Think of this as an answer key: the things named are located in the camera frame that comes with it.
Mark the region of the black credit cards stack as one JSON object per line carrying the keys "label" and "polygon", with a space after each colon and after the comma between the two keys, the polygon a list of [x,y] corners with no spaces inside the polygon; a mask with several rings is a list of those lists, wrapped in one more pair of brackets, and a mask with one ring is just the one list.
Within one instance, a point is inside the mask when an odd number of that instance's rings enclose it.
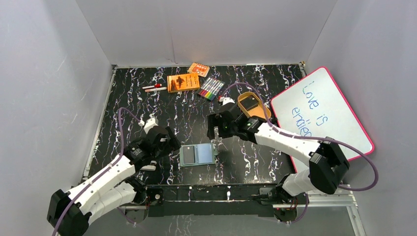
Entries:
{"label": "black credit cards stack", "polygon": [[250,111],[258,106],[259,101],[255,96],[250,95],[244,98],[240,103],[245,110]]}

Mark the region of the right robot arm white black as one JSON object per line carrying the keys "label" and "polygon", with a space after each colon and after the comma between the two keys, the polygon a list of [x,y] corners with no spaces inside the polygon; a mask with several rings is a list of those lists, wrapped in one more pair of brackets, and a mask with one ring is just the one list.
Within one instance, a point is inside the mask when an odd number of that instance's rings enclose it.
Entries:
{"label": "right robot arm white black", "polygon": [[214,139],[216,128],[220,138],[237,136],[244,141],[274,148],[308,166],[302,172],[286,175],[277,184],[277,198],[284,204],[312,190],[334,194],[350,167],[340,146],[333,139],[299,139],[295,134],[270,125],[264,118],[247,117],[234,103],[227,103],[221,106],[218,113],[208,116],[209,139]]}

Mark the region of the green card holder wallet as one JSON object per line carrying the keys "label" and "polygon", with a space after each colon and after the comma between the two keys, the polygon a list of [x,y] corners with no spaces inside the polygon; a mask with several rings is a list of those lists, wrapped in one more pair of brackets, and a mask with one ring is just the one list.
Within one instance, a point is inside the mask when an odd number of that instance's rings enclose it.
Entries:
{"label": "green card holder wallet", "polygon": [[[182,149],[184,146],[194,146],[195,148],[195,163],[184,165]],[[196,145],[183,145],[179,149],[179,164],[181,167],[210,165],[215,163],[215,157],[218,155],[218,150],[215,144],[205,143]]]}

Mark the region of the black VIP credit card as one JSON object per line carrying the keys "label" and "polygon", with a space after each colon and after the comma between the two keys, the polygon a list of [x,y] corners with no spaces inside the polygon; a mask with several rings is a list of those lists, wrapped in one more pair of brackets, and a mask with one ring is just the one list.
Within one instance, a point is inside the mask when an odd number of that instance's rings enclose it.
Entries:
{"label": "black VIP credit card", "polygon": [[195,163],[195,148],[194,146],[184,146],[182,149],[183,164],[189,165]]}

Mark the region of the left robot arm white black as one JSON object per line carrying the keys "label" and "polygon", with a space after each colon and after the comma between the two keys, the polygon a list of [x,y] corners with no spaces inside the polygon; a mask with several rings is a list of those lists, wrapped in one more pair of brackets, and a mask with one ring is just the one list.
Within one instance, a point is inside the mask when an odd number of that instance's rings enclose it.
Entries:
{"label": "left robot arm white black", "polygon": [[53,235],[82,236],[90,224],[127,203],[147,201],[147,187],[135,178],[151,162],[179,150],[171,127],[155,125],[122,149],[105,168],[68,191],[57,190],[49,204],[47,221]]}

